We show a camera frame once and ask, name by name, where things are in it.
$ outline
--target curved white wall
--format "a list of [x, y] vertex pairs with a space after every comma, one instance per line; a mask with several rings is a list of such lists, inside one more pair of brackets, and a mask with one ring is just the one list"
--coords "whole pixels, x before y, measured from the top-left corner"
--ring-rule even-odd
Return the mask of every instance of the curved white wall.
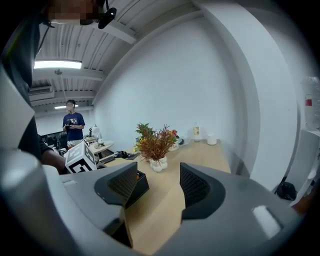
[[296, 100], [299, 106], [300, 128], [306, 128], [305, 93], [302, 81], [305, 77], [317, 77], [319, 66], [304, 35], [285, 14], [279, 15], [258, 8], [247, 10], [259, 20], [279, 47], [290, 70]]
[[219, 34], [204, 19], [179, 24], [147, 42], [112, 72], [94, 105], [96, 124], [114, 150], [131, 147], [136, 124], [163, 124], [186, 136], [221, 139], [232, 169], [242, 158], [246, 112], [242, 84]]
[[243, 81], [248, 113], [244, 164], [251, 179], [273, 190], [291, 162], [298, 128], [288, 64], [272, 36], [245, 8], [232, 2], [196, 2], [228, 45]]

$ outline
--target white cup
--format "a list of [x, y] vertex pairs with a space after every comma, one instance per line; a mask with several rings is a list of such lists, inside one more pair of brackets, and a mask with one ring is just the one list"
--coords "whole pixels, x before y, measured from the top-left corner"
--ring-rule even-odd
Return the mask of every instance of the white cup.
[[208, 134], [206, 142], [209, 145], [216, 145], [217, 144], [217, 138], [213, 133]]

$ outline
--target white box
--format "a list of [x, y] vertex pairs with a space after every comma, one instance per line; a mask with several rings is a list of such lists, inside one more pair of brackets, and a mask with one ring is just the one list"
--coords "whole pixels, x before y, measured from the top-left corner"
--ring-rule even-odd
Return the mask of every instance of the white box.
[[96, 170], [95, 155], [84, 142], [81, 142], [69, 149], [65, 167], [72, 174]]

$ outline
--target wooden desk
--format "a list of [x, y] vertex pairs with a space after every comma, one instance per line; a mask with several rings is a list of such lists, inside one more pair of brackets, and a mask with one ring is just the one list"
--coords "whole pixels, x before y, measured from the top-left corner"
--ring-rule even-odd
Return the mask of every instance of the wooden desk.
[[[126, 150], [133, 153], [133, 148]], [[220, 142], [208, 145], [205, 141], [190, 142], [167, 155], [167, 169], [155, 172], [150, 163], [138, 156], [138, 170], [145, 173], [150, 189], [125, 210], [125, 218], [133, 241], [133, 249], [152, 255], [178, 230], [181, 212], [185, 209], [185, 197], [180, 187], [180, 162], [207, 166], [230, 173]], [[131, 160], [116, 158], [107, 167]]]

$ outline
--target man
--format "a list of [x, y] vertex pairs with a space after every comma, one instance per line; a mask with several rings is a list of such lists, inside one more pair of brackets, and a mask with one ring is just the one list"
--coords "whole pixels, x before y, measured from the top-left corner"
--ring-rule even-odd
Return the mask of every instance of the man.
[[[33, 0], [18, 3], [19, 8], [16, 10], [23, 10], [21, 14], [25, 17], [4, 47], [0, 65], [3, 65], [7, 75], [30, 106], [28, 92], [32, 86], [35, 58], [39, 52], [39, 25], [45, 24], [51, 27], [50, 22], [53, 20], [96, 19], [100, 15], [98, 13], [100, 2], [100, 0]], [[14, 16], [15, 21], [21, 17], [16, 12]], [[18, 148], [34, 155], [42, 164], [55, 167], [60, 174], [66, 173], [66, 159], [38, 140], [35, 118], [28, 124]]]
[[63, 118], [63, 131], [66, 132], [66, 140], [74, 145], [81, 143], [84, 138], [82, 130], [85, 128], [85, 121], [82, 114], [75, 112], [76, 102], [69, 99], [66, 102], [68, 114]]

